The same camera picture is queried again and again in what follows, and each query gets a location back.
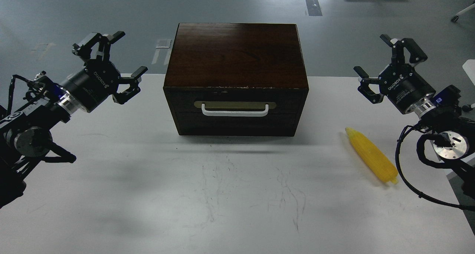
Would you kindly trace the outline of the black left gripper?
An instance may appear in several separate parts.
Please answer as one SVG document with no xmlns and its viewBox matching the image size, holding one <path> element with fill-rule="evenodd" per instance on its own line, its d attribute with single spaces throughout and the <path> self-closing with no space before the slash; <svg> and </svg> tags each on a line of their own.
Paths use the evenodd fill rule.
<svg viewBox="0 0 475 254">
<path fill-rule="evenodd" d="M 80 43 L 72 45 L 72 53 L 84 62 L 85 67 L 66 77 L 60 85 L 81 104 L 83 111 L 92 112 L 109 95 L 115 103 L 125 104 L 140 92 L 141 76 L 148 68 L 140 66 L 130 77 L 120 77 L 110 62 L 111 46 L 124 36 L 124 31 L 114 34 L 92 32 Z M 117 92 L 118 85 L 128 85 L 128 88 Z"/>
</svg>

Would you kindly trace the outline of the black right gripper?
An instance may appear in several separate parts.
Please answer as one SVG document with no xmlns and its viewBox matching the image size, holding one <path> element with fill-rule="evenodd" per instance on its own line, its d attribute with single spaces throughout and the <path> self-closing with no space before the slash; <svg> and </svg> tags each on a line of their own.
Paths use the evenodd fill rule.
<svg viewBox="0 0 475 254">
<path fill-rule="evenodd" d="M 360 77 L 357 90 L 372 104 L 381 103 L 386 96 L 401 114 L 408 114 L 411 105 L 435 94 L 435 89 L 414 68 L 428 56 L 412 38 L 381 34 L 380 39 L 392 48 L 391 63 L 378 78 L 371 78 L 361 66 L 355 66 L 353 70 Z M 373 92 L 369 85 L 379 85 L 380 93 Z"/>
</svg>

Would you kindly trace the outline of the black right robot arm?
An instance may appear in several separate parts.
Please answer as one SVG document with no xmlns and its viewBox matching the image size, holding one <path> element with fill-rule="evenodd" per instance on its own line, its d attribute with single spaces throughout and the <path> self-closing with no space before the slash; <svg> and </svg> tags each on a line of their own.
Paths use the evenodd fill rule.
<svg viewBox="0 0 475 254">
<path fill-rule="evenodd" d="M 416 65 L 428 57 L 412 38 L 398 39 L 382 34 L 380 39 L 391 48 L 392 57 L 378 77 L 371 78 L 360 66 L 353 69 L 360 78 L 358 92 L 371 103 L 381 103 L 387 98 L 401 114 L 413 112 L 419 118 L 417 124 L 406 126 L 397 140 L 395 163 L 402 181 L 419 198 L 473 212 L 474 206 L 444 202 L 418 190 L 406 180 L 399 163 L 404 139 L 411 131 L 419 131 L 421 136 L 416 146 L 419 161 L 456 173 L 463 181 L 463 193 L 474 198 L 474 167 L 463 161 L 474 153 L 474 121 L 462 116 L 466 106 L 459 106 L 460 90 L 449 85 L 436 93 L 416 72 Z"/>
</svg>

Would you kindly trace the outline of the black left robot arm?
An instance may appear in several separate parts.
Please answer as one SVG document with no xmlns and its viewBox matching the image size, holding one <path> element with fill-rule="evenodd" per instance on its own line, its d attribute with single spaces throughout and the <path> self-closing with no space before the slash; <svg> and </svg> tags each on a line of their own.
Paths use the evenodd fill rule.
<svg viewBox="0 0 475 254">
<path fill-rule="evenodd" d="M 122 77 L 110 61 L 111 46 L 125 36 L 90 33 L 74 44 L 72 53 L 81 58 L 83 68 L 61 83 L 53 82 L 42 71 L 29 80 L 12 75 L 7 107 L 1 107 L 0 124 L 0 204 L 5 206 L 21 197 L 25 178 L 40 163 L 73 163 L 76 156 L 53 141 L 51 129 L 66 123 L 77 110 L 92 112 L 109 96 L 125 104 L 140 92 L 139 67 Z"/>
</svg>

